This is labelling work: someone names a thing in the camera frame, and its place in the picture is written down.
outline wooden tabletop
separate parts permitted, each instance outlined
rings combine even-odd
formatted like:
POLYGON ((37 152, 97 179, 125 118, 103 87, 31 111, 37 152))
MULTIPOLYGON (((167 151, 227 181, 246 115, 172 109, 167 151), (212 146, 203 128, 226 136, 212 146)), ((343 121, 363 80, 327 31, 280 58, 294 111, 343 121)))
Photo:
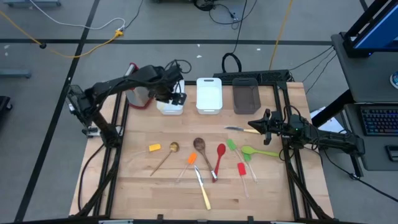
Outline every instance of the wooden tabletop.
MULTIPOLYGON (((246 198, 239 176, 235 152, 227 147, 221 159, 218 181, 212 183, 208 166, 201 154, 195 161, 204 179, 204 188, 211 203, 206 210, 201 189, 190 166, 179 184, 175 183, 192 152, 193 140, 203 138, 206 155, 213 167, 218 158, 216 148, 227 139, 232 139, 240 148, 252 146, 255 149, 279 152, 280 138, 272 135, 268 146, 263 145, 264 136, 227 130, 225 126, 239 126, 249 129, 248 121, 262 118, 266 108, 276 110, 273 89, 259 86, 261 109, 252 115, 236 115, 233 111, 232 87, 223 86, 223 109, 218 115, 200 115, 196 109, 196 86, 186 86, 187 100, 180 116, 164 116, 157 110, 155 102, 146 110, 130 108, 119 164, 118 179, 111 218, 156 219, 163 214, 173 220, 293 220, 292 206, 287 184, 285 164, 275 157, 253 154, 250 162, 259 180, 256 184, 247 169, 244 176, 249 198, 246 198), (172 153, 155 174, 153 168, 169 153, 171 142, 180 144, 180 151, 172 153), (162 149, 149 152, 151 144, 161 144, 162 149)), ((288 83, 290 103, 296 106, 302 116, 310 119, 307 99, 302 83, 288 83)), ((101 110, 110 121, 115 97, 109 97, 101 110)), ((100 138, 89 139, 82 166, 101 145, 100 138)), ((302 164, 308 191, 321 208, 333 216, 325 177, 319 155, 302 149, 302 164)), ((90 162, 83 179, 82 201, 86 203, 98 186, 103 163, 104 149, 90 162)), ((70 213, 77 212, 77 187, 70 213)), ((302 200, 297 190, 301 216, 304 217, 302 200)))

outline utensil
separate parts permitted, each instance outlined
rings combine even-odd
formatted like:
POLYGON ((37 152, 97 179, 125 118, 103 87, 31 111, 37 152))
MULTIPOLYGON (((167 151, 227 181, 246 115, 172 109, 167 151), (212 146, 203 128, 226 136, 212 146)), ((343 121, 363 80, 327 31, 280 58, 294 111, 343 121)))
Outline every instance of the utensil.
POLYGON ((239 175, 241 176, 241 179, 243 182, 244 194, 246 195, 247 198, 249 198, 248 187, 246 186, 246 182, 244 181, 244 178, 243 178, 243 176, 246 175, 246 170, 244 169, 243 162, 238 163, 238 171, 239 171, 239 175))
POLYGON ((235 143, 234 143, 234 141, 232 141, 232 139, 228 139, 227 141, 226 141, 226 145, 229 147, 229 149, 231 150, 231 151, 235 151, 235 149, 236 149, 236 154, 238 155, 238 157, 239 157, 239 159, 241 160, 241 162, 244 162, 244 160, 242 159, 242 157, 241 157, 241 155, 240 155, 240 153, 238 152, 238 149, 236 148, 236 145, 235 145, 235 143))
POLYGON ((172 153, 172 152, 178 152, 178 150, 180 150, 180 146, 178 145, 177 142, 172 142, 169 146, 170 148, 170 152, 166 155, 166 157, 164 157, 164 159, 159 163, 159 165, 157 165, 157 167, 154 169, 154 171, 152 171, 152 173, 150 174, 150 176, 152 176, 157 169, 163 164, 163 162, 168 158, 168 156, 172 153))
POLYGON ((200 154, 203 155, 203 157, 206 160, 207 166, 209 167, 209 170, 211 172, 211 175, 213 176, 214 179, 217 180, 217 175, 214 172, 213 168, 211 167, 211 164, 209 162, 209 160, 206 157, 206 153, 205 153, 205 148, 206 148, 206 144, 205 144, 205 140, 203 140, 202 138, 195 138, 195 140, 193 140, 193 147, 195 147, 195 149, 200 152, 200 154))
POLYGON ((251 146, 243 146, 242 152, 246 154, 253 154, 253 153, 261 153, 268 156, 279 157, 279 153, 276 152, 267 152, 267 151, 260 151, 257 149, 253 149, 251 146))
POLYGON ((249 163, 249 161, 251 160, 251 156, 249 154, 244 153, 243 157, 244 157, 244 160, 246 161, 246 164, 250 168, 250 173, 251 173, 251 176, 253 177, 254 182, 257 184, 259 181, 257 180, 256 174, 254 173, 254 170, 249 163))
POLYGON ((236 126, 227 126, 227 127, 224 127, 224 128, 225 129, 230 129, 230 130, 235 130, 235 131, 244 131, 244 132, 247 132, 247 133, 260 134, 255 129, 243 129, 243 128, 236 127, 236 126))
POLYGON ((220 166, 221 156, 223 156, 224 153, 225 153, 225 145, 219 144, 217 147, 217 154, 218 154, 217 165, 216 165, 216 169, 214 170, 214 172, 216 173, 217 176, 218 176, 218 168, 220 166))
POLYGON ((207 208, 207 210, 210 210, 211 209, 210 201, 209 201, 209 198, 207 197, 207 194, 205 192, 205 188, 203 187, 203 179, 202 179, 202 177, 200 175, 200 172, 199 172, 199 169, 198 169, 197 166, 195 166, 195 172, 197 173, 198 181, 199 181, 199 184, 200 184, 201 192, 203 194, 203 199, 205 200, 206 208, 207 208))
POLYGON ((177 180, 175 181, 176 183, 180 182, 180 179, 182 175, 184 175, 186 169, 188 168, 189 165, 192 165, 195 160, 197 159, 198 155, 196 153, 191 153, 191 155, 188 158, 188 163, 185 165, 184 169, 181 171, 180 175, 178 176, 177 180))

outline keyboard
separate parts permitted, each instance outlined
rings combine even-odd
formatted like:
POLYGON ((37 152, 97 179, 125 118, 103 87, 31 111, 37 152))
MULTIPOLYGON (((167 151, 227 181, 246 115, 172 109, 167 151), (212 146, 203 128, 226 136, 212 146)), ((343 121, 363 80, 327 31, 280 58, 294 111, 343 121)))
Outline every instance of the keyboard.
POLYGON ((290 82, 292 76, 288 70, 269 70, 258 72, 217 73, 213 78, 221 79, 223 85, 232 85, 234 78, 255 78, 259 85, 270 82, 290 82))
POLYGON ((398 106, 359 107, 362 128, 367 136, 398 136, 398 106))

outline metal spoon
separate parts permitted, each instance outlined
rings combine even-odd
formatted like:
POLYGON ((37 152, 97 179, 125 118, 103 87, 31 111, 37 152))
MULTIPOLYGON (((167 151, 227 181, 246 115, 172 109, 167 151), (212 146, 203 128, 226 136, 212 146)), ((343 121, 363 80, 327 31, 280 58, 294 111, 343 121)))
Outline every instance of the metal spoon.
POLYGON ((159 163, 159 165, 157 165, 157 167, 154 169, 154 171, 152 171, 152 173, 150 174, 150 176, 152 176, 157 169, 163 164, 163 162, 168 158, 168 156, 172 153, 172 152, 178 152, 178 150, 180 150, 180 146, 178 145, 177 142, 172 142, 169 146, 170 148, 170 152, 167 154, 166 157, 164 157, 164 159, 159 163))
POLYGON ((193 147, 195 147, 195 149, 203 155, 203 157, 206 160, 207 166, 209 167, 209 170, 211 172, 211 175, 213 176, 213 178, 215 180, 217 180, 217 175, 214 172, 213 168, 211 167, 211 164, 209 162, 209 160, 206 157, 206 153, 205 153, 205 148, 206 148, 206 144, 205 144, 205 140, 203 140, 202 138, 196 138, 195 140, 193 140, 193 147))

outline green spoon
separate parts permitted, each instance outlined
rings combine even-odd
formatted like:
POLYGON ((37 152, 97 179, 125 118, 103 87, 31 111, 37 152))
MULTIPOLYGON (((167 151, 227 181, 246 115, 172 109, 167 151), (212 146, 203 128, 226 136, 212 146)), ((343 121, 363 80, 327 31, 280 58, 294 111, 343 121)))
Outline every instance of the green spoon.
POLYGON ((245 154, 261 153, 261 154, 265 154, 265 155, 268 155, 268 156, 279 157, 279 153, 259 151, 259 150, 253 149, 250 146, 243 146, 242 147, 242 152, 245 153, 245 154))

